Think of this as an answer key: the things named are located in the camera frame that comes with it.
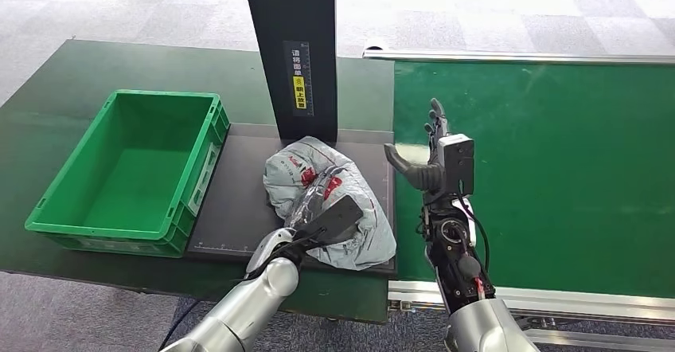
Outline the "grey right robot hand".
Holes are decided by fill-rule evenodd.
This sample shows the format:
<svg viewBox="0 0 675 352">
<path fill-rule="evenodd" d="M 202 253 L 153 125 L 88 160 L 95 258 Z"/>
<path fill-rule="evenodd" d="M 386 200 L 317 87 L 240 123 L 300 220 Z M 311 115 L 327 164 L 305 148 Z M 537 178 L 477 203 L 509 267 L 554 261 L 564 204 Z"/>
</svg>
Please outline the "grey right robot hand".
<svg viewBox="0 0 675 352">
<path fill-rule="evenodd" d="M 432 98 L 430 104 L 428 115 L 431 122 L 424 124 L 430 151 L 426 164 L 409 162 L 399 154 L 393 143 L 384 145 L 384 155 L 389 164 L 419 191 L 441 190 L 445 184 L 445 167 L 439 161 L 439 140 L 449 134 L 448 122 L 443 105 L 436 98 Z"/>
</svg>

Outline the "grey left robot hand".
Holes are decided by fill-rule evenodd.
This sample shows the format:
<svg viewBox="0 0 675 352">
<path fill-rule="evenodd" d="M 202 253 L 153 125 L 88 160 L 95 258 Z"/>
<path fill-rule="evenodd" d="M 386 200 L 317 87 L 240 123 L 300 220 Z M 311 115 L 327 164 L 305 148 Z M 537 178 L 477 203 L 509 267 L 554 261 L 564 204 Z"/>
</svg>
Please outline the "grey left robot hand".
<svg viewBox="0 0 675 352">
<path fill-rule="evenodd" d="M 293 201 L 284 226 L 267 234 L 254 251 L 246 267 L 246 280 L 260 276 L 279 258 L 288 259 L 300 268 L 308 251 L 340 244 L 353 237 L 362 212 L 352 197 L 344 195 L 324 206 L 330 195 L 330 183 L 344 170 L 328 167 Z"/>
</svg>

